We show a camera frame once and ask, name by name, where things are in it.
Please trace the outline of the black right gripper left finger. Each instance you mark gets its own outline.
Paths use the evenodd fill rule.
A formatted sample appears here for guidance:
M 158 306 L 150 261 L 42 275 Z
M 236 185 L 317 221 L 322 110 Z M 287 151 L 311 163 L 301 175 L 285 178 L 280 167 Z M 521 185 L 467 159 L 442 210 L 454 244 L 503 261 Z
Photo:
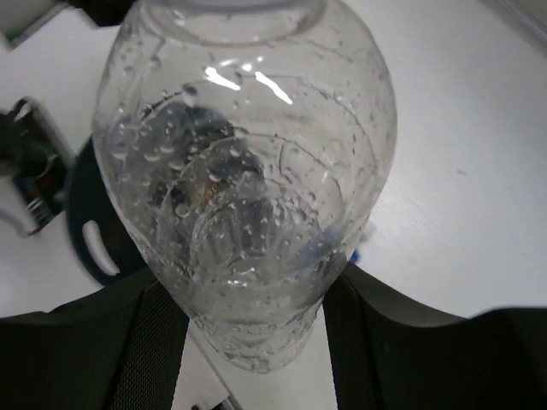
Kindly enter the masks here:
M 169 409 L 189 319 L 142 271 L 1 320 L 3 409 Z

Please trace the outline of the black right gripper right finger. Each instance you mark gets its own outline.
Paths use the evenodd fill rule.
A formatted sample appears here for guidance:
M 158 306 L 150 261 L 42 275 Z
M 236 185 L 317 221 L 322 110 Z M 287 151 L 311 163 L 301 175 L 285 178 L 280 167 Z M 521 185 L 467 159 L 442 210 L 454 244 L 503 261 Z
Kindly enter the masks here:
M 323 301 L 341 409 L 543 409 L 546 311 L 470 319 L 419 303 L 348 264 Z

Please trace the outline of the clear bottle blue label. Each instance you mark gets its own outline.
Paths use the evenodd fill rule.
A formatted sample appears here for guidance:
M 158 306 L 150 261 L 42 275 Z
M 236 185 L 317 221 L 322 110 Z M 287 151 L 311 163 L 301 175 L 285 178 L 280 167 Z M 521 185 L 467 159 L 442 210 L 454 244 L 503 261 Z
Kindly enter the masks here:
M 375 232 L 376 227 L 374 223 L 368 221 L 366 225 L 361 229 L 361 236 L 350 257 L 350 262 L 356 264 L 361 259 L 361 247 L 372 238 Z

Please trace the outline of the clear unlabelled plastic bottle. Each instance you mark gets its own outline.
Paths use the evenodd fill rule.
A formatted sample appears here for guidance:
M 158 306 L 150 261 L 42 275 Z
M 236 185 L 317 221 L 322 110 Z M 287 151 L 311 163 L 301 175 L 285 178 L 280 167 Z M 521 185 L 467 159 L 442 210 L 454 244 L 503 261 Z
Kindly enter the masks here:
M 92 142 L 144 261 L 231 364 L 292 362 L 397 141 L 388 68 L 342 1 L 137 1 Z

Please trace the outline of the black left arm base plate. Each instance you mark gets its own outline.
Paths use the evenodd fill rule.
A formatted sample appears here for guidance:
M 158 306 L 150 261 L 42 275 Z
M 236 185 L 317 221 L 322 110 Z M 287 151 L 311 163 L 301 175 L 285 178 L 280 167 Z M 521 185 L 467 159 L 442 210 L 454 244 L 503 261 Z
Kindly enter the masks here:
M 35 226 L 29 229 L 7 210 L 1 221 L 20 237 L 41 232 L 64 210 L 65 184 L 74 154 L 44 105 L 23 97 L 1 112 L 1 177 L 22 200 Z

